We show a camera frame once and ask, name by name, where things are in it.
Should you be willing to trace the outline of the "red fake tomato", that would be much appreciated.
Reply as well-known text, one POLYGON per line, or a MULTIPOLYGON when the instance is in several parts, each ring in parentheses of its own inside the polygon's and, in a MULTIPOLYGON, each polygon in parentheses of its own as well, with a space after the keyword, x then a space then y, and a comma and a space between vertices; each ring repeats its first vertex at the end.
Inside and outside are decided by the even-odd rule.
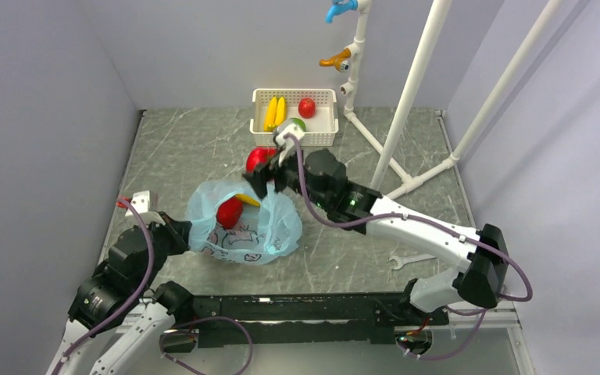
POLYGON ((245 172, 253 172, 259 164, 269 162, 276 153, 277 149, 272 147, 256 147, 252 149, 245 163, 245 172))

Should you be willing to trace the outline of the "red fake bell pepper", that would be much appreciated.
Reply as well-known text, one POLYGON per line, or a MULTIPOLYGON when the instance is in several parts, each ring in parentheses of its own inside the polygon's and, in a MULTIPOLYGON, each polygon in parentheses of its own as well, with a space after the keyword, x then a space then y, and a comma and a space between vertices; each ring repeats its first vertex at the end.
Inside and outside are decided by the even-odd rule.
POLYGON ((232 229, 238 223, 244 210, 243 202, 232 197, 223 202, 216 212, 216 221, 224 229, 232 229))

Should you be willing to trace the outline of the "light blue plastic bag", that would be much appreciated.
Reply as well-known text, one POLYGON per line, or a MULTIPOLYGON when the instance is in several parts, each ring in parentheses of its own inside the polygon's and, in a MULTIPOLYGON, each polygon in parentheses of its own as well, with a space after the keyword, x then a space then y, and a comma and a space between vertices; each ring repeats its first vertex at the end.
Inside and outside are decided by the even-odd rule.
POLYGON ((200 184, 187 203, 184 216, 191 222, 188 244, 193 252, 247 265, 263 265, 289 255, 302 236, 302 221, 293 201, 268 186, 264 199, 244 181, 210 180, 200 184), (218 208, 237 194, 254 199, 245 203, 234 227, 218 222, 218 208))

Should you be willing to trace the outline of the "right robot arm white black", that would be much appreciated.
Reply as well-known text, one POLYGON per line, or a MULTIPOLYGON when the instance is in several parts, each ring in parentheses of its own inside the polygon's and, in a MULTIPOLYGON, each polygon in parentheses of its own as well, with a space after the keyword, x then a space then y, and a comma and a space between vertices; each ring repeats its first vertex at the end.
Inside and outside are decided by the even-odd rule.
POLYGON ((347 177, 346 166, 326 149, 303 160, 275 155, 244 174, 259 198, 290 188, 322 209, 331 227, 378 235, 442 260, 450 267, 411 280, 399 303, 401 318, 418 324, 434 310, 456 302, 493 309, 502 299, 509 251, 502 231, 491 224, 462 227, 413 211, 347 177))

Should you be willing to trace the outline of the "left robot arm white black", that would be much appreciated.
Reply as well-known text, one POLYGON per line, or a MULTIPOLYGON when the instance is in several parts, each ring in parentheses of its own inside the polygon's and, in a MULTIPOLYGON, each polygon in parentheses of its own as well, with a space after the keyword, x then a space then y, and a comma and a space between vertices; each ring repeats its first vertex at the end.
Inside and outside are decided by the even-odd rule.
POLYGON ((168 281, 155 289, 132 326, 114 337, 167 258, 190 249, 191 222, 160 216, 161 223, 125 230, 80 284, 48 373, 123 374, 165 330, 185 327, 195 317, 193 294, 168 281))

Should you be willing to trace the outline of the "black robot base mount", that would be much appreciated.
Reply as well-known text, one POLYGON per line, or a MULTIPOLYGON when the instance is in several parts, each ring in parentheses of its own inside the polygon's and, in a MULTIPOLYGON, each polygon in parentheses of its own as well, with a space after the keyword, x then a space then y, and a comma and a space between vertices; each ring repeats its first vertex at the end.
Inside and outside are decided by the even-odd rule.
POLYGON ((301 295, 196 295, 170 328, 172 352, 225 345, 366 341, 392 345, 397 334, 448 325, 443 309, 414 309, 401 292, 301 295))

